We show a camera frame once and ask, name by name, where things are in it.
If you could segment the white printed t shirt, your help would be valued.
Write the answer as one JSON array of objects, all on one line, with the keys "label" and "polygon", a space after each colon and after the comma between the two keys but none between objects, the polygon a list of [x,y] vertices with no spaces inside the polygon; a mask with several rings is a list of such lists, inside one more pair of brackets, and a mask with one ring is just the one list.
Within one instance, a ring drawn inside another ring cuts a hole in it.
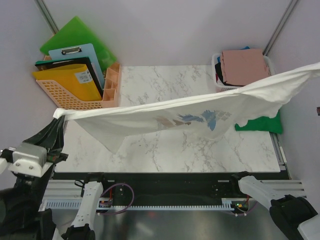
[{"label": "white printed t shirt", "polygon": [[58,108],[53,117],[76,121],[112,153],[128,136],[164,130],[183,130],[213,140],[233,125],[274,118],[308,80],[319,75],[320,65],[314,63],[233,90],[130,107]]}]

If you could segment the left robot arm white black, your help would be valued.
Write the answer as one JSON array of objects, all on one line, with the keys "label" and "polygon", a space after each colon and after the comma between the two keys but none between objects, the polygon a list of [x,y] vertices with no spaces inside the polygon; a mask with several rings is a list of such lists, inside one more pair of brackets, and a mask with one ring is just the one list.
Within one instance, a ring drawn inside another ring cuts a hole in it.
[{"label": "left robot arm white black", "polygon": [[2,240],[94,240],[98,200],[110,191],[99,179],[83,185],[78,212],[65,233],[60,234],[50,208],[40,210],[55,166],[66,161],[63,153],[65,118],[54,118],[17,147],[0,151],[0,170],[16,176],[12,188],[0,192],[0,238]]}]

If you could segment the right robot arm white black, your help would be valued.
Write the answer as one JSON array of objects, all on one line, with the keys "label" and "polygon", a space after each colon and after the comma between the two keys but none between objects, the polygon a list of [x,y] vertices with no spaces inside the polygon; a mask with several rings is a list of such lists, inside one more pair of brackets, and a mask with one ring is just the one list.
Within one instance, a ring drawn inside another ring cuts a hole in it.
[{"label": "right robot arm white black", "polygon": [[269,210],[271,219],[289,240],[320,238],[320,214],[307,199],[280,193],[247,171],[231,176],[229,191],[235,197],[248,195]]}]

